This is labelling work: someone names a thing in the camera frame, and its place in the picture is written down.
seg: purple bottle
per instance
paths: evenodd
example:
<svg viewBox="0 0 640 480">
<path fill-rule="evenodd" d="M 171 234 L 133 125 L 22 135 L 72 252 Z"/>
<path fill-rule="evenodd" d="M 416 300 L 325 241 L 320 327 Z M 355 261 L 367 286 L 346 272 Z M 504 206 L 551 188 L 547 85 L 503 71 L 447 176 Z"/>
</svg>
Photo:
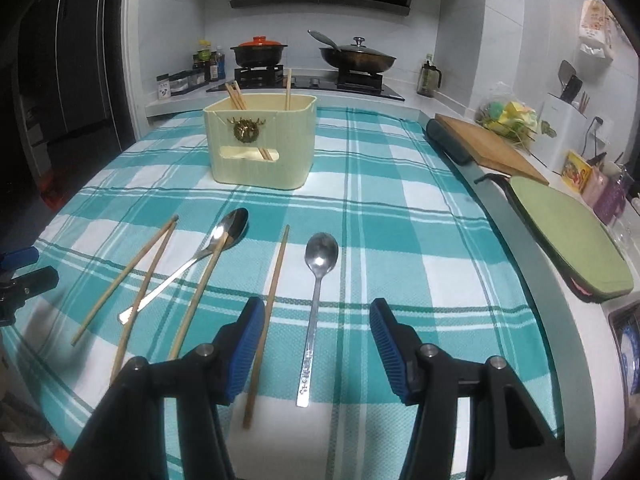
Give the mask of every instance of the purple bottle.
<svg viewBox="0 0 640 480">
<path fill-rule="evenodd" d="M 625 209 L 625 196 L 633 179 L 622 170 L 619 176 L 609 180 L 607 187 L 593 206 L 593 212 L 604 225 L 609 225 L 614 216 L 619 216 Z"/>
</svg>

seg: gas stove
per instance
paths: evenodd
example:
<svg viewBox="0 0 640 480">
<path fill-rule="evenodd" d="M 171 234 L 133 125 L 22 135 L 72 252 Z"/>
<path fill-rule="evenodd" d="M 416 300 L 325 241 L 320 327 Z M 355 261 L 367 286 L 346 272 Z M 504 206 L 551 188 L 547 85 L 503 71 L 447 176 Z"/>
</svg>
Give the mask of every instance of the gas stove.
<svg viewBox="0 0 640 480">
<path fill-rule="evenodd" d="M 287 78 L 282 76 L 282 65 L 266 68 L 237 68 L 234 73 L 241 89 L 284 88 Z M 291 88 L 301 90 L 327 90 L 351 94 L 373 95 L 396 101 L 404 98 L 382 82 L 380 74 L 369 75 L 357 72 L 334 72 L 329 76 L 295 75 L 291 77 Z M 226 91 L 225 84 L 213 86 L 207 92 Z"/>
</svg>

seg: teal and white checkered tablecloth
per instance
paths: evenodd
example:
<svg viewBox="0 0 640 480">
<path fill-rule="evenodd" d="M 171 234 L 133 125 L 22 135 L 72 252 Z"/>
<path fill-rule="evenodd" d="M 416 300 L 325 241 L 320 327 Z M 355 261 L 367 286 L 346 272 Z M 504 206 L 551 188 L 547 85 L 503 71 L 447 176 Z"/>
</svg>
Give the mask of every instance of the teal and white checkered tablecloth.
<svg viewBox="0 0 640 480">
<path fill-rule="evenodd" d="M 211 176 L 201 112 L 175 116 L 100 171 L 37 241 L 38 266 L 60 274 L 4 329 L 8 354 L 59 436 L 72 446 L 108 387 L 122 327 L 155 250 L 120 285 L 74 348 L 79 323 L 110 282 L 174 213 L 178 227 L 151 287 L 186 261 L 224 214 L 244 206 L 246 237 L 209 280 L 186 352 L 232 322 L 251 295 L 266 298 L 280 237 L 290 224 L 251 430 L 244 394 L 222 408 L 239 477 L 398 477 L 415 407 L 392 393 L 369 331 L 368 306 L 386 298 L 399 322 L 453 357 L 501 354 L 549 425 L 562 424 L 552 363 L 532 301 L 495 227 L 420 125 L 348 108 L 318 108 L 316 153 L 300 189 L 229 186 Z M 340 245 L 322 282 L 311 406 L 295 406 L 314 277 L 303 253 L 318 231 Z M 166 359 L 206 261 L 140 313 L 129 355 Z M 468 402 L 460 402 L 454 477 L 466 467 Z M 171 478 L 181 478 L 175 407 L 167 403 Z"/>
</svg>

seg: screw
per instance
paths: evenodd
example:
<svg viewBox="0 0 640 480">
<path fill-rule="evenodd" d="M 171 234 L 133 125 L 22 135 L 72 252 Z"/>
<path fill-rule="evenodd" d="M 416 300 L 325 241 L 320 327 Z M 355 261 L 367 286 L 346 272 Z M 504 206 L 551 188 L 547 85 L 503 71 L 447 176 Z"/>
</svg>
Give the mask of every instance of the screw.
<svg viewBox="0 0 640 480">
<path fill-rule="evenodd" d="M 420 353 L 425 357 L 434 357 L 438 353 L 438 347 L 431 343 L 426 343 L 420 347 Z"/>
<path fill-rule="evenodd" d="M 207 357 L 213 354 L 213 345 L 211 343 L 202 343 L 196 346 L 196 354 Z"/>
<path fill-rule="evenodd" d="M 489 359 L 489 364 L 498 370 L 502 370 L 507 365 L 507 361 L 501 355 L 494 355 Z"/>
<path fill-rule="evenodd" d="M 127 368 L 133 368 L 134 370 L 140 370 L 140 368 L 145 367 L 147 364 L 146 359 L 141 356 L 135 356 L 127 361 L 125 365 Z"/>
</svg>

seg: cooking pot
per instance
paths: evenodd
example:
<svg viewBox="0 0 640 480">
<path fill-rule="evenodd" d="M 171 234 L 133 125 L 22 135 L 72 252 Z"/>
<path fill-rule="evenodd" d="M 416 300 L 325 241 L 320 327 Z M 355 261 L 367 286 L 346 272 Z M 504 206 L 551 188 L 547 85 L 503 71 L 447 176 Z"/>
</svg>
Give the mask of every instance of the cooking pot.
<svg viewBox="0 0 640 480">
<path fill-rule="evenodd" d="M 396 60 L 395 57 L 367 48 L 363 45 L 364 38 L 359 36 L 353 38 L 354 44 L 338 46 L 335 41 L 316 30 L 308 30 L 308 33 L 320 43 L 331 46 L 331 48 L 320 49 L 322 59 L 340 70 L 378 74 L 389 70 Z"/>
<path fill-rule="evenodd" d="M 287 45 L 267 40 L 266 36 L 254 36 L 253 41 L 231 47 L 236 53 L 236 63 L 243 68 L 258 66 L 275 66 L 282 58 L 282 51 Z"/>
</svg>

